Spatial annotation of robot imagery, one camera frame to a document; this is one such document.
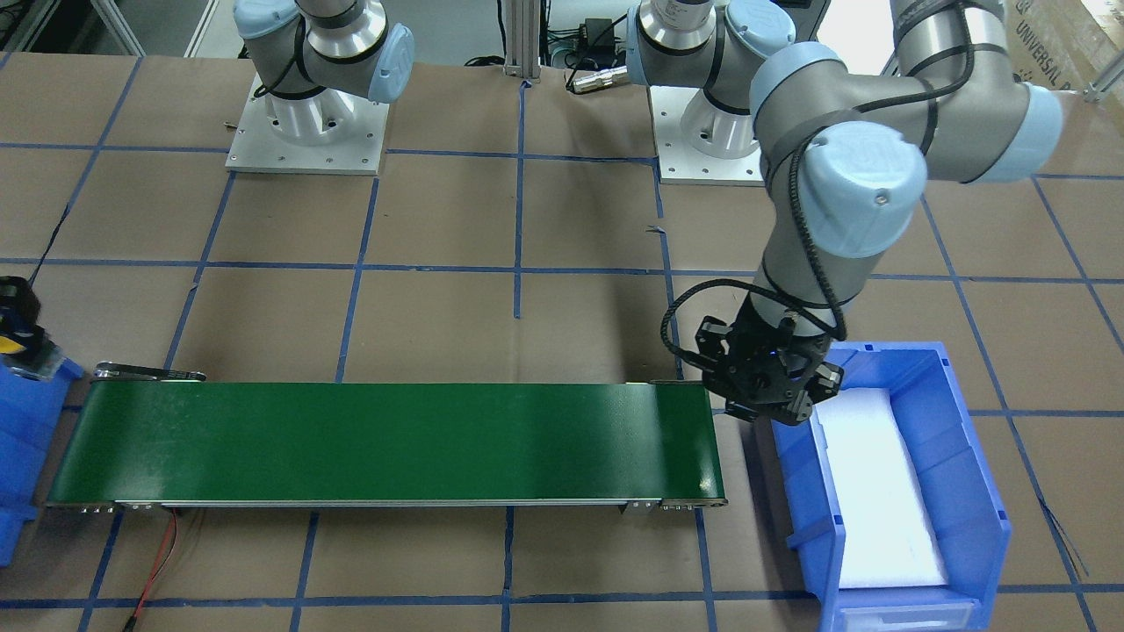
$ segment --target table surface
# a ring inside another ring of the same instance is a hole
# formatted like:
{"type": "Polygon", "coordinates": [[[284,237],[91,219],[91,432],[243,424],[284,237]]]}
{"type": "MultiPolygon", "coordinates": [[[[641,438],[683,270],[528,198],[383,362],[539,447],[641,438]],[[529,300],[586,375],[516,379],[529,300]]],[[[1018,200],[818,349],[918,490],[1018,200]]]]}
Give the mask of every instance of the table surface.
{"type": "MultiPolygon", "coordinates": [[[[659,182],[643,89],[574,97],[546,70],[524,88],[418,66],[379,180],[233,175],[224,123],[252,76],[238,61],[0,61],[0,273],[30,274],[69,206],[35,290],[87,370],[676,379],[658,335],[669,300],[752,278],[772,227],[760,189],[659,182]]],[[[1124,142],[1078,97],[1066,108],[1036,178],[930,183],[850,312],[854,340],[949,349],[1015,530],[992,630],[1124,629],[1124,142]]],[[[741,300],[699,295],[680,335],[741,300]]],[[[813,630],[740,424],[715,416],[731,504],[699,514],[190,512],[140,629],[813,630]]],[[[119,630],[165,522],[45,513],[0,570],[0,628],[119,630]]]]}

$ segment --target yellow label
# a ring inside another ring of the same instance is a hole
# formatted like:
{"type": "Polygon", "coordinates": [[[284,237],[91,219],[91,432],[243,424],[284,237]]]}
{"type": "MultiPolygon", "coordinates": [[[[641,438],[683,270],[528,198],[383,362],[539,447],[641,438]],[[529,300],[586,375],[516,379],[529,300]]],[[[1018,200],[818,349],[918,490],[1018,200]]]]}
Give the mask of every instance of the yellow label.
{"type": "Polygon", "coordinates": [[[20,351],[24,351],[26,349],[27,349],[26,346],[19,344],[13,340],[0,336],[0,354],[10,355],[12,353],[19,353],[20,351]]]}

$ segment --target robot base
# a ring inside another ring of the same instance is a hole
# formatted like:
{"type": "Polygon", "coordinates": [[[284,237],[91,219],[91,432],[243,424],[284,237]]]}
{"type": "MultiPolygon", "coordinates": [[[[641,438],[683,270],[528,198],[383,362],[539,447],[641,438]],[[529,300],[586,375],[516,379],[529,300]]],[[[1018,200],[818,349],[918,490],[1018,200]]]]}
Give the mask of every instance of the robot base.
{"type": "MultiPolygon", "coordinates": [[[[259,85],[255,78],[253,88],[259,85]]],[[[226,168],[248,173],[326,173],[378,175],[390,106],[348,94],[354,118],[348,133],[324,145],[298,145],[274,133],[266,99],[255,99],[253,88],[230,144],[226,168]]]]}
{"type": "Polygon", "coordinates": [[[760,150],[743,159],[717,159],[696,150],[683,136],[680,120],[697,92],[697,88],[650,88],[661,181],[668,184],[763,187],[760,150]]]}

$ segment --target cardboard box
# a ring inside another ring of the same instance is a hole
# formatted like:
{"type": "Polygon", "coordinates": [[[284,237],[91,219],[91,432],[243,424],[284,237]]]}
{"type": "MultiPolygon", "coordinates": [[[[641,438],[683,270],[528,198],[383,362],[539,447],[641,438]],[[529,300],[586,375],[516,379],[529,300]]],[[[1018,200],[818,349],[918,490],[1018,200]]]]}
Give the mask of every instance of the cardboard box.
{"type": "MultiPolygon", "coordinates": [[[[1008,0],[1007,45],[1024,81],[1080,92],[1124,45],[1124,0],[1008,0]]],[[[1102,105],[1124,135],[1124,82],[1102,105]]]]}

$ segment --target red wire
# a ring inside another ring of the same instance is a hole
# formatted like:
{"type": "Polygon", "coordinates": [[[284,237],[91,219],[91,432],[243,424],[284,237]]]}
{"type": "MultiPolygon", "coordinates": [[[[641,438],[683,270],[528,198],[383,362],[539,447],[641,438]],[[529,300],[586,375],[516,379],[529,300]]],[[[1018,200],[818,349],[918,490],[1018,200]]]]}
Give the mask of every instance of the red wire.
{"type": "Polygon", "coordinates": [[[144,610],[144,603],[148,599],[148,593],[152,592],[153,584],[156,583],[156,576],[163,570],[164,563],[167,562],[167,558],[172,554],[169,550],[164,553],[164,549],[167,548],[170,541],[172,541],[172,534],[178,530],[175,524],[175,511],[172,511],[172,517],[167,521],[167,526],[164,529],[164,539],[160,542],[160,549],[156,551],[156,559],[152,562],[152,570],[148,571],[148,581],[144,585],[144,590],[140,593],[140,601],[137,602],[137,607],[133,611],[133,617],[137,617],[140,611],[144,610]]]}

